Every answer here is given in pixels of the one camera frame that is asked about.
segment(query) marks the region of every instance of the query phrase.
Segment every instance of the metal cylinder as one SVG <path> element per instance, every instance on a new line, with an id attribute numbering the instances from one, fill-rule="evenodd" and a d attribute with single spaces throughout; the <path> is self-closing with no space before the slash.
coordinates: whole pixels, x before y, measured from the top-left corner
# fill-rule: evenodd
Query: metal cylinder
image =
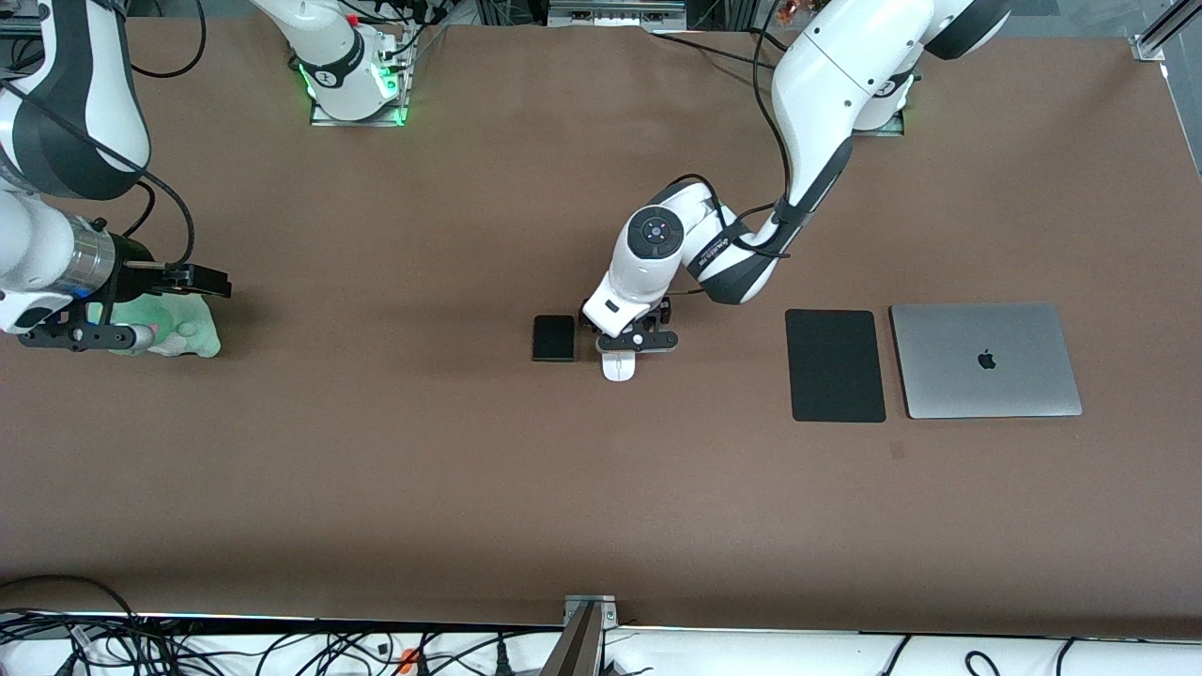
<path id="1" fill-rule="evenodd" d="M 83 298 L 108 281 L 117 261 L 117 249 L 107 232 L 94 230 L 91 224 L 79 217 L 71 217 L 69 220 L 75 236 L 75 249 L 66 269 L 47 290 Z"/>

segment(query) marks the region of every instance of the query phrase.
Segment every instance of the white robotic arm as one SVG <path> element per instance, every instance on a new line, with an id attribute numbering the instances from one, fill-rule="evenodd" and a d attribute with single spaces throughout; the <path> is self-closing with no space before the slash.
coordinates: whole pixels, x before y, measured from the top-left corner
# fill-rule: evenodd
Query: white robotic arm
<path id="1" fill-rule="evenodd" d="M 26 345 L 73 351 L 145 348 L 154 339 L 147 327 L 109 322 L 114 304 L 143 293 L 228 296 L 230 284 L 224 273 L 186 261 L 155 262 L 102 220 L 42 202 L 41 194 L 124 195 L 150 177 L 150 141 L 121 4 L 41 0 L 38 10 L 43 61 L 0 90 L 0 331 L 22 334 Z M 105 307 L 99 325 L 87 321 L 90 302 Z"/>
<path id="2" fill-rule="evenodd" d="M 349 17 L 335 0 L 251 0 L 300 60 L 309 94 L 332 118 L 361 120 L 399 95 L 397 38 Z"/>
<path id="3" fill-rule="evenodd" d="M 653 203 L 674 212 L 680 221 L 685 236 L 676 260 L 715 302 L 740 304 L 755 297 L 846 167 L 852 131 L 880 126 L 905 103 L 921 52 L 944 59 L 972 52 L 1001 28 L 1008 4 L 834 0 L 827 5 L 786 51 L 773 76 L 772 101 L 787 154 L 785 195 L 751 232 L 716 203 L 704 184 L 670 185 Z M 666 260 L 649 261 L 635 245 L 633 227 L 645 210 L 627 223 L 609 271 L 583 308 L 609 338 L 629 332 L 657 308 L 672 280 Z M 612 340 L 600 339 L 599 348 L 606 357 L 618 358 L 602 344 Z"/>

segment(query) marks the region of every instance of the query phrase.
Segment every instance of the black phone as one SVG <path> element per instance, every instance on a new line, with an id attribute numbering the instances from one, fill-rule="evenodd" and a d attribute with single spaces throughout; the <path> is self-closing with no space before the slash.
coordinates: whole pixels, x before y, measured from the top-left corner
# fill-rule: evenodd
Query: black phone
<path id="1" fill-rule="evenodd" d="M 576 318 L 538 315 L 534 318 L 534 361 L 570 362 L 576 358 Z"/>

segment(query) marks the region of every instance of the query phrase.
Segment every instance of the brown tabletop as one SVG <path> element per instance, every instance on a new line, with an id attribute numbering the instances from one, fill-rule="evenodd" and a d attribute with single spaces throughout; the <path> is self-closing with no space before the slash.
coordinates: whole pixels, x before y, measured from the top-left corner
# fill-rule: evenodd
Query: brown tabletop
<path id="1" fill-rule="evenodd" d="M 162 69 L 195 25 L 130 34 Z M 255 16 L 138 78 L 194 260 L 234 283 L 225 350 L 0 342 L 5 576 L 144 611 L 555 621 L 583 592 L 643 623 L 1202 635 L 1202 190 L 1123 41 L 924 61 L 906 137 L 857 140 L 764 292 L 680 298 L 679 350 L 621 385 L 531 363 L 531 320 L 575 314 L 676 176 L 779 195 L 746 66 L 454 26 L 407 126 L 346 130 L 308 126 L 284 59 Z M 180 231 L 160 200 L 142 237 L 173 257 Z M 989 301 L 1057 303 L 1083 416 L 906 419 L 888 306 Z M 789 308 L 876 313 L 886 423 L 793 422 Z"/>

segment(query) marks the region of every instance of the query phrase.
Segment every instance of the laptop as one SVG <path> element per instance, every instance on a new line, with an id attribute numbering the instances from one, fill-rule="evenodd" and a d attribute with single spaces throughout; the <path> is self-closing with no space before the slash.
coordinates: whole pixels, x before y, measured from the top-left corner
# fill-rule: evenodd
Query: laptop
<path id="1" fill-rule="evenodd" d="M 1055 306 L 893 306 L 891 315 L 910 417 L 1081 415 Z"/>

